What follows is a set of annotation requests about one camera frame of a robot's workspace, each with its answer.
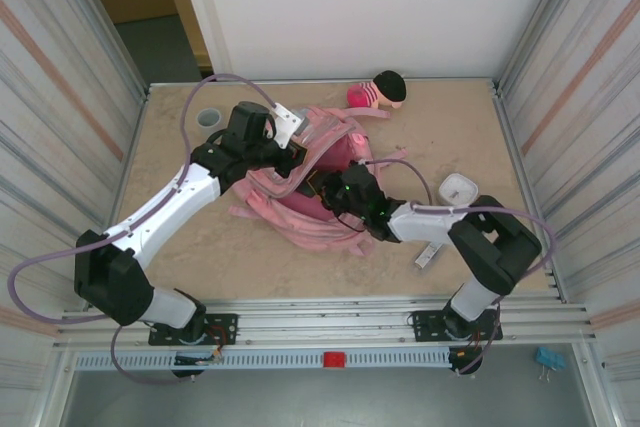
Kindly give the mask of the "blue binder clip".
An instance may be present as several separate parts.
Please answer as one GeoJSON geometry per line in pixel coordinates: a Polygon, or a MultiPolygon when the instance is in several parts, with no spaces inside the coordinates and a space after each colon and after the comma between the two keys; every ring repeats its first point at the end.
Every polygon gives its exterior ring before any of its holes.
{"type": "Polygon", "coordinates": [[[546,347],[537,348],[535,362],[541,366],[539,379],[547,383],[550,382],[552,372],[563,371],[566,368],[564,356],[546,347]]]}

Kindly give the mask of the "small white oblong box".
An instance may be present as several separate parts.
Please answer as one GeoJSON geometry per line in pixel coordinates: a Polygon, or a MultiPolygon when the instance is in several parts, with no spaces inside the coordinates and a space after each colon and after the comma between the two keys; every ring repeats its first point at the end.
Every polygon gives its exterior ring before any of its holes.
{"type": "Polygon", "coordinates": [[[441,243],[430,242],[414,259],[414,265],[420,270],[429,269],[442,248],[441,243]]]}

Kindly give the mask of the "grey plastic cup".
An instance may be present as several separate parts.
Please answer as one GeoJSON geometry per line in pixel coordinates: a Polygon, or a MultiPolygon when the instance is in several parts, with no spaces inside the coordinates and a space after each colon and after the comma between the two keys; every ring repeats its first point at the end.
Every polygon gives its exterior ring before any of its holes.
{"type": "Polygon", "coordinates": [[[196,116],[196,123],[203,137],[209,137],[225,127],[222,113],[215,108],[201,110],[196,116]]]}

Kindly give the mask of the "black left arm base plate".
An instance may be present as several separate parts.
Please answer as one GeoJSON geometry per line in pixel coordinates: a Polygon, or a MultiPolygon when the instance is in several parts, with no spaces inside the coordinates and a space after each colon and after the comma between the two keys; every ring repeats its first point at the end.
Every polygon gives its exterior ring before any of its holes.
{"type": "Polygon", "coordinates": [[[188,340],[186,333],[164,324],[153,324],[148,344],[150,346],[220,346],[234,345],[238,333],[237,314],[206,314],[204,330],[193,340],[188,340]]]}

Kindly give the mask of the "plush doll with black hat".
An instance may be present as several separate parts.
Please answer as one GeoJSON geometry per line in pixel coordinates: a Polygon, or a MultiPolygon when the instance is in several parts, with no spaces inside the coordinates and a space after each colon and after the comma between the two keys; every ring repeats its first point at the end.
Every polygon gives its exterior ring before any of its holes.
{"type": "Polygon", "coordinates": [[[406,97],[407,88],[404,78],[392,70],[385,70],[370,81],[350,86],[346,94],[350,108],[399,109],[406,97]]]}

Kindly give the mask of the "aluminium rail frame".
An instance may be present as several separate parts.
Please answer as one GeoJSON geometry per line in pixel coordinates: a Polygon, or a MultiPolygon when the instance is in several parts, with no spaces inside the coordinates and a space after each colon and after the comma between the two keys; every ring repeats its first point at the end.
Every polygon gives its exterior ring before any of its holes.
{"type": "MultiPolygon", "coordinates": [[[[393,347],[414,341],[409,315],[435,310],[435,296],[374,296],[306,299],[210,300],[210,313],[239,317],[239,348],[393,347]]],[[[501,304],[503,343],[571,344],[596,335],[580,304],[552,294],[516,294],[501,304]]]]}

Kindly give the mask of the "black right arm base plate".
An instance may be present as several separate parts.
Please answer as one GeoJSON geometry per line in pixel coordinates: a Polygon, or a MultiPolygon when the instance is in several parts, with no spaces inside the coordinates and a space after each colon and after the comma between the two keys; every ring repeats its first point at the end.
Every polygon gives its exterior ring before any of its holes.
{"type": "Polygon", "coordinates": [[[467,321],[451,309],[414,311],[409,315],[416,342],[463,342],[503,339],[497,311],[485,310],[476,320],[467,321]]]}

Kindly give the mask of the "small white cup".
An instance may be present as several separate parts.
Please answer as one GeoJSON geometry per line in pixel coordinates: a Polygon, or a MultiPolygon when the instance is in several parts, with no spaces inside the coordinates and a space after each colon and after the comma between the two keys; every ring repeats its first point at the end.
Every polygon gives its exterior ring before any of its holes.
{"type": "Polygon", "coordinates": [[[469,178],[454,172],[441,182],[437,194],[442,205],[467,206],[478,198],[479,188],[469,178]]]}

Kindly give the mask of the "pink backpack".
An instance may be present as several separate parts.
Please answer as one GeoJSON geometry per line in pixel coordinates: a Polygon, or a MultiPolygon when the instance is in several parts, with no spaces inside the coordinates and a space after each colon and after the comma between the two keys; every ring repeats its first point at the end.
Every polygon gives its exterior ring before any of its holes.
{"type": "Polygon", "coordinates": [[[297,189],[306,185],[314,173],[344,171],[352,161],[371,161],[373,154],[368,134],[359,117],[388,119],[391,114],[374,108],[320,108],[302,110],[308,120],[293,140],[307,149],[301,166],[286,179],[272,168],[250,171],[232,186],[244,202],[229,212],[238,217],[266,221],[292,243],[311,251],[348,251],[365,256],[373,249],[374,239],[361,228],[362,222],[345,214],[337,218],[313,193],[307,197],[297,189]]]}

